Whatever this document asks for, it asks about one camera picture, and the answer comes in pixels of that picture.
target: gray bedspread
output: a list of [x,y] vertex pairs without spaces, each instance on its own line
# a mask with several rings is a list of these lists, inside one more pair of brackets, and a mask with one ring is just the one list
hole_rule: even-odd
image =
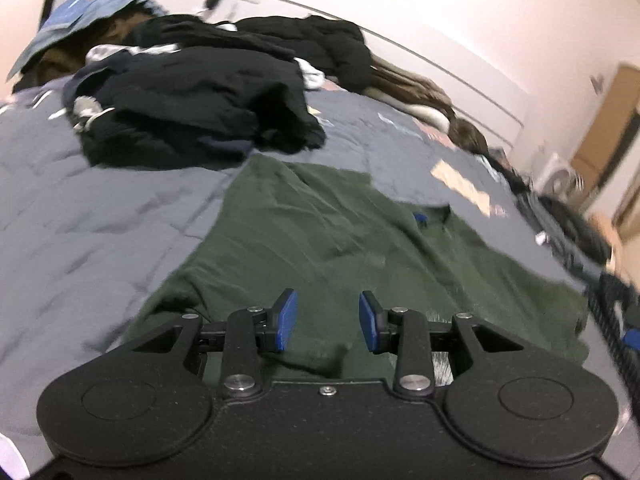
[[[58,93],[36,101],[0,115],[0,433],[32,471],[50,459],[35,419],[41,391],[117,343],[150,293],[210,230],[239,171],[90,168],[68,119],[56,114]],[[363,96],[319,91],[308,102],[320,112],[326,146],[273,156],[365,171],[394,200],[450,203],[496,250],[580,287],[536,245],[513,195],[473,156],[428,139],[411,117]],[[500,214],[483,215],[431,176],[441,159],[487,192]],[[601,345],[592,354],[606,360],[598,338],[590,335]],[[615,383],[610,364],[593,366],[609,367],[598,372]],[[630,475],[637,462],[620,462],[630,452],[611,449],[611,460]]]

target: blue cloth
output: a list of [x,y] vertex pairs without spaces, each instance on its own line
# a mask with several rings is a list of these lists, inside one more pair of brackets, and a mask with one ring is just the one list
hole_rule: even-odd
[[31,43],[18,56],[9,70],[7,80],[20,72],[36,54],[47,50],[74,32],[87,28],[97,20],[113,16],[132,3],[144,5],[155,16],[167,14],[166,10],[153,0],[67,0],[63,2],[51,13]]

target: screw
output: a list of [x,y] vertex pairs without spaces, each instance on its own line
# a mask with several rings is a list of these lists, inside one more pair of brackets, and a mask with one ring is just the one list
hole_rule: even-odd
[[250,375],[234,374],[225,379],[225,386],[232,392],[244,392],[255,386],[255,380]]
[[333,397],[336,393],[338,393],[338,390],[335,389],[335,386],[320,386],[320,395]]
[[431,381],[424,375],[405,375],[400,377],[400,386],[412,392],[421,392],[431,386]]

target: green t-shirt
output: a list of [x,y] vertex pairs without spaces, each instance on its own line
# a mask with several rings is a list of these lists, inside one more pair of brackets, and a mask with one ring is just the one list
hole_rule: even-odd
[[[369,354],[358,297],[405,306],[429,320],[471,312],[555,354],[582,362],[586,299],[497,253],[448,207],[398,203],[364,173],[253,156],[226,192],[216,224],[146,302],[128,335],[177,313],[225,320],[298,292],[287,351],[262,359],[267,376],[390,377]],[[205,380],[217,381],[220,356]]]

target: blue gripper pad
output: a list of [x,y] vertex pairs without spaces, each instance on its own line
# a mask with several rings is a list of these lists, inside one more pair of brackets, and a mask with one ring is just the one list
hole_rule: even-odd
[[289,343],[289,337],[293,332],[298,315],[298,293],[292,290],[286,299],[280,314],[278,315],[278,332],[276,333],[276,347],[279,352],[284,352]]
[[625,336],[622,338],[622,341],[627,346],[631,346],[631,348],[635,350],[640,350],[640,330],[638,330],[637,328],[627,330]]
[[376,317],[373,313],[369,301],[364,294],[360,294],[358,303],[358,316],[360,317],[360,329],[364,336],[369,352],[375,352],[378,349],[378,332],[376,331]]

